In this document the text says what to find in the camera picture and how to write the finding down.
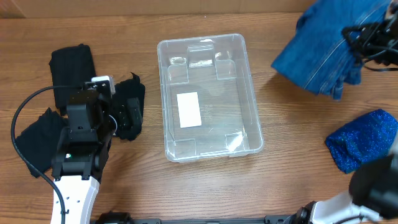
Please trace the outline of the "black garment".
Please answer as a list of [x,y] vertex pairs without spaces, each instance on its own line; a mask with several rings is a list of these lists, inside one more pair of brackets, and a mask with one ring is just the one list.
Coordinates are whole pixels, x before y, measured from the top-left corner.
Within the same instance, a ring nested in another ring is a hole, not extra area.
[[91,49],[85,44],[52,52],[49,66],[53,86],[81,86],[96,76]]
[[132,78],[115,85],[110,112],[117,122],[115,135],[128,141],[135,140],[141,133],[146,90],[139,76],[131,74]]
[[36,122],[21,132],[16,138],[16,145],[32,165],[45,173],[51,168],[62,129],[67,124],[66,119],[47,108]]

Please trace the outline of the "blue denim jeans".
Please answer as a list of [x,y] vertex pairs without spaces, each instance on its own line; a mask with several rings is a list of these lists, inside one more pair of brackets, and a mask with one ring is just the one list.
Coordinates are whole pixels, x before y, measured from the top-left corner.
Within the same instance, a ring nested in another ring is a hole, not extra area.
[[383,21],[389,5],[389,0],[317,1],[299,18],[294,38],[271,67],[304,90],[340,100],[345,83],[360,84],[363,67],[343,29]]

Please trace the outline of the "sparkly blue garment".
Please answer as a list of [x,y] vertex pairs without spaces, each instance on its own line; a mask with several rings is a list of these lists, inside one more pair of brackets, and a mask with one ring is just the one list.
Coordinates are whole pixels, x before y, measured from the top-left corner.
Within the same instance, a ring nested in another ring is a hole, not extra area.
[[397,119],[382,109],[344,124],[325,139],[340,171],[349,174],[368,162],[386,157],[397,136]]

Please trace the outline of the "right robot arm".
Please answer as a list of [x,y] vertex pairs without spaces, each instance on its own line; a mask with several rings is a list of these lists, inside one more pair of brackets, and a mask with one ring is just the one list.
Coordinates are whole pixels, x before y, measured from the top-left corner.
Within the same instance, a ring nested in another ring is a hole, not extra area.
[[[345,27],[343,37],[357,57],[397,70],[397,12],[382,22]],[[326,201],[312,201],[279,223],[379,223],[397,217],[397,153],[361,166],[349,189]]]

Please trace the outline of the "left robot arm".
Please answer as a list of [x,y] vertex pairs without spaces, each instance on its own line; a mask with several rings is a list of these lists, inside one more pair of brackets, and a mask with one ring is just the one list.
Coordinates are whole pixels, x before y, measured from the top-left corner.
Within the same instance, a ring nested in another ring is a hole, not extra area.
[[89,223],[114,135],[137,135],[142,125],[138,98],[113,100],[111,77],[92,78],[70,95],[68,126],[52,160],[52,223]]

